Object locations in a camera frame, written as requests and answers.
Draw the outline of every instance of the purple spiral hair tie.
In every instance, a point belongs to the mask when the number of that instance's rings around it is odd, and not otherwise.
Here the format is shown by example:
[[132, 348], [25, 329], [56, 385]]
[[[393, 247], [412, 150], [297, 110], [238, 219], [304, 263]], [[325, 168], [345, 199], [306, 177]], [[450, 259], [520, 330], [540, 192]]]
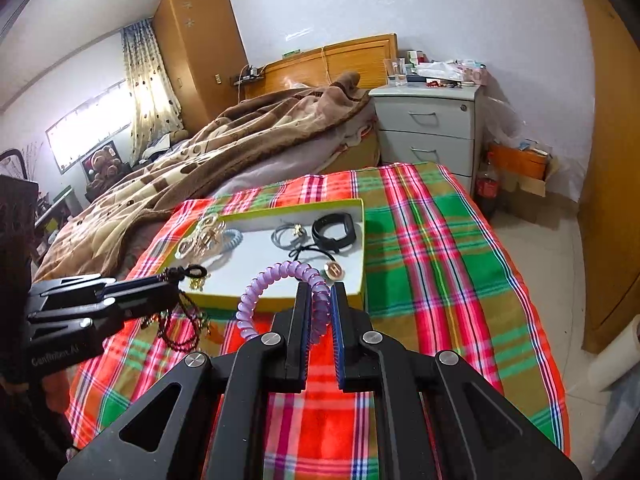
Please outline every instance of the purple spiral hair tie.
[[320, 336], [326, 334], [326, 326], [329, 324], [329, 286], [324, 281], [317, 269], [309, 264], [300, 262], [282, 262], [267, 267], [258, 274], [240, 296], [238, 303], [238, 328], [240, 335], [249, 340], [258, 335], [254, 325], [254, 310], [260, 295], [273, 282], [281, 278], [298, 278], [311, 285], [311, 334], [313, 344], [320, 341]]

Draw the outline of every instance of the fleece blanket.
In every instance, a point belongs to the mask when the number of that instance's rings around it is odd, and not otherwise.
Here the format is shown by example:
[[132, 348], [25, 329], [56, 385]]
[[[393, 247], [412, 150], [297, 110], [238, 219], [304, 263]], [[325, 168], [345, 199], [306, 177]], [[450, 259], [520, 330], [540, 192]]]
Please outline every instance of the fleece blanket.
[[167, 221], [187, 199], [204, 198], [267, 158], [346, 122], [369, 102], [348, 72], [328, 88], [289, 89], [228, 108], [182, 149], [131, 173], [60, 231], [36, 281], [116, 271], [136, 231]]
[[[376, 330], [425, 354], [454, 349], [569, 453], [562, 381], [522, 277], [455, 178], [426, 163], [309, 175], [216, 200], [182, 204], [139, 259], [130, 278], [159, 272], [177, 241], [207, 211], [221, 214], [361, 198], [365, 206], [368, 311]], [[228, 310], [211, 310], [210, 355], [241, 338]], [[267, 332], [272, 315], [260, 313]], [[185, 321], [174, 336], [189, 332]], [[98, 432], [184, 358], [130, 321], [85, 362], [72, 381], [67, 416], [76, 446]], [[270, 398], [265, 479], [374, 480], [376, 425], [370, 394], [344, 394], [335, 382], [332, 336], [310, 353], [306, 390]]]

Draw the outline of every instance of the headboard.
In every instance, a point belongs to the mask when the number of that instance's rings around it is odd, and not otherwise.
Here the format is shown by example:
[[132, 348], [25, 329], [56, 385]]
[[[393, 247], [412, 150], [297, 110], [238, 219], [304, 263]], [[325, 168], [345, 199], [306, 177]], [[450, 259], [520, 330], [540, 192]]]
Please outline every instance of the headboard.
[[386, 84], [383, 59], [398, 56], [398, 38], [395, 34], [369, 36], [343, 41], [302, 52], [274, 63], [269, 63], [263, 80], [245, 83], [246, 99], [289, 87], [290, 83], [309, 86], [328, 85], [346, 71], [360, 73], [361, 88], [376, 88]]

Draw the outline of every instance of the silver bolt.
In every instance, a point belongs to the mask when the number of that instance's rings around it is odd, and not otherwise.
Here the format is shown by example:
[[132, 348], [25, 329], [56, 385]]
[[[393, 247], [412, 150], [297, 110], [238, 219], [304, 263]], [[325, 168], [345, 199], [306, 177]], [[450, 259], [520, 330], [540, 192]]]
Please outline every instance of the silver bolt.
[[444, 352], [441, 352], [438, 358], [440, 359], [440, 362], [442, 364], [447, 366], [458, 364], [459, 361], [458, 354], [452, 352], [451, 350], [445, 350]]
[[375, 330], [369, 330], [365, 332], [362, 336], [362, 340], [365, 343], [369, 343], [370, 345], [377, 345], [382, 341], [382, 334], [380, 332], [376, 332]]
[[280, 334], [276, 334], [275, 332], [267, 332], [260, 338], [260, 341], [262, 341], [267, 346], [273, 346], [277, 345], [281, 339], [282, 338], [280, 337]]
[[202, 366], [204, 364], [204, 361], [206, 360], [207, 360], [206, 355], [200, 352], [194, 352], [187, 355], [187, 357], [184, 358], [184, 363], [189, 368], [197, 368], [198, 366]]

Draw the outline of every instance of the wardrobe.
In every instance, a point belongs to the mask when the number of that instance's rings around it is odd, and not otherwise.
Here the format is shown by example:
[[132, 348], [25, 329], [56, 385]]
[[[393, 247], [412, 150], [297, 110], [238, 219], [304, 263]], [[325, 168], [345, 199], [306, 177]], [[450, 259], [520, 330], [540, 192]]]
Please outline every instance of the wardrobe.
[[609, 0], [583, 0], [595, 66], [595, 122], [580, 197], [586, 278], [582, 346], [600, 352], [640, 314], [640, 50]]
[[182, 122], [195, 134], [238, 103], [231, 79], [246, 54], [231, 1], [161, 0], [152, 24]]

